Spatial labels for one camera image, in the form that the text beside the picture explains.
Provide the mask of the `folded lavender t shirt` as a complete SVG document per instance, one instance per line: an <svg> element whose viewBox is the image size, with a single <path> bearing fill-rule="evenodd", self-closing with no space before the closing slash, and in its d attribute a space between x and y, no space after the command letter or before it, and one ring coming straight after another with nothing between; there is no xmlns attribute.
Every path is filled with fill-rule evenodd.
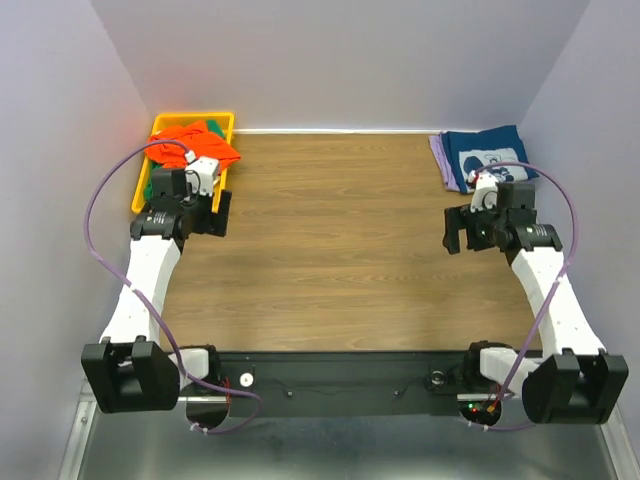
<svg viewBox="0 0 640 480"><path fill-rule="evenodd" d="M429 137L429 145L441 173L445 189L447 191L459 192L460 189L451 170L451 165L447 159L441 135L431 135Z"/></svg>

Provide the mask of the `folded navy printed t shirt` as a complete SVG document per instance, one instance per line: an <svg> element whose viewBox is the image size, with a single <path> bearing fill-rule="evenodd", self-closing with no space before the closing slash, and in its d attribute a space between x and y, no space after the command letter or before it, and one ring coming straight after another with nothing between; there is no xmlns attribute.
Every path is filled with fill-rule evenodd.
<svg viewBox="0 0 640 480"><path fill-rule="evenodd" d="M522 166L505 166L510 162L529 163L515 125L475 133L447 131L440 139L456 188L462 194L473 192L467 184L469 174L486 165L490 165L489 172L501 181L531 181L539 177L535 171Z"/></svg>

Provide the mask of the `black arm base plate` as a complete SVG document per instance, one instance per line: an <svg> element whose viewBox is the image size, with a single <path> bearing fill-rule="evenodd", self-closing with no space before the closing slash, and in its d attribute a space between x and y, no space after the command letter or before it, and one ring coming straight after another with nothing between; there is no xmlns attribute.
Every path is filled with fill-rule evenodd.
<svg viewBox="0 0 640 480"><path fill-rule="evenodd" d="M494 393L489 380L468 374L462 351L219 352L214 377L240 389L229 414L246 418L456 416L461 400Z"/></svg>

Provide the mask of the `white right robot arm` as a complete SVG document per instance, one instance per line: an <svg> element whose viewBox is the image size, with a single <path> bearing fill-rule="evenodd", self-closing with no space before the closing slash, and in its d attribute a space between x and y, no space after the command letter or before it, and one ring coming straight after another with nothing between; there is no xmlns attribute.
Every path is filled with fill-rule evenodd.
<svg viewBox="0 0 640 480"><path fill-rule="evenodd" d="M588 323L568 278L570 257L555 228L541 224L531 184L502 182L480 173L467 205L445 211L443 245L460 252L499 249L520 282L534 315L533 332L542 343L539 359L524 350L488 341L469 346L460 366L463 384L497 390L484 406L467 406L471 421L492 428L503 397L521 399L534 424L604 424L609 420L629 368L607 352Z"/></svg>

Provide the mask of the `orange t shirt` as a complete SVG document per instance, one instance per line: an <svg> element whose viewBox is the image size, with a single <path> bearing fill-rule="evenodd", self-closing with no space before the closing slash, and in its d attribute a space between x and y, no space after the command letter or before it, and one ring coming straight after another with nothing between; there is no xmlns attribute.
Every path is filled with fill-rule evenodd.
<svg viewBox="0 0 640 480"><path fill-rule="evenodd" d="M186 126L172 125L151 135L148 142L175 140L193 151L195 158L217 159L225 170L239 161L241 155L224 138L208 129L205 121L196 121ZM163 168L186 168L185 150L175 144L162 143L145 149L146 156Z"/></svg>

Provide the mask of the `aluminium frame rail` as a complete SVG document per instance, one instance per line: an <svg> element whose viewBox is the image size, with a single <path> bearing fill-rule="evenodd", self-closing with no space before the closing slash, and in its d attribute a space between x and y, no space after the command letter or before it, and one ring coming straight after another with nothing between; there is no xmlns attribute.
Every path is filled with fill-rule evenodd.
<svg viewBox="0 0 640 480"><path fill-rule="evenodd" d="M94 395L88 390L83 389L79 395L79 401L58 476L59 480L77 480L80 478L82 462L88 445L96 407L97 402Z"/></svg>

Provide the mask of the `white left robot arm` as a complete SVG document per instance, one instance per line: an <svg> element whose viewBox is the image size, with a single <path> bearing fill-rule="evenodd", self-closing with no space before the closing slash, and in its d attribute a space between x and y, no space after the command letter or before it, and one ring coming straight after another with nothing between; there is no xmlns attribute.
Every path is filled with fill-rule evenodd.
<svg viewBox="0 0 640 480"><path fill-rule="evenodd" d="M130 225L130 255L119 272L100 254L95 259L122 283L114 312L95 343L84 346L81 365L105 413L171 410L187 386L215 392L223 371L212 347L174 346L162 318L171 276L192 234L223 236L231 195L223 192L213 212L219 182L217 160L201 157L182 168L157 169L153 195Z"/></svg>

